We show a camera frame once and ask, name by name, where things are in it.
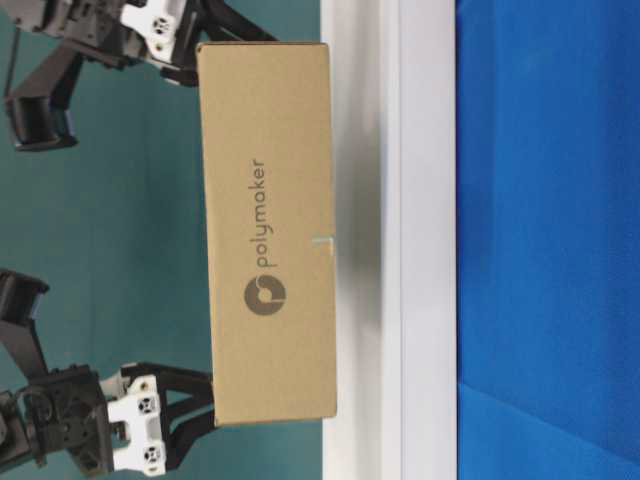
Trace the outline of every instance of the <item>cardboard box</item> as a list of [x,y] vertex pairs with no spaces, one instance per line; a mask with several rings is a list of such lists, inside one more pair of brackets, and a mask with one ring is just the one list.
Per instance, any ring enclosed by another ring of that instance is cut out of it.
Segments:
[[217,425],[336,414],[329,54],[198,49]]

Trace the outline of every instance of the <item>circular logo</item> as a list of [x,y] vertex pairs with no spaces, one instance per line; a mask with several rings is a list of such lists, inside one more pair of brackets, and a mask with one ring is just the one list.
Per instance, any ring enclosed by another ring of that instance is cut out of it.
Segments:
[[268,316],[280,311],[287,299],[284,285],[276,277],[260,275],[244,290],[244,301],[256,315]]

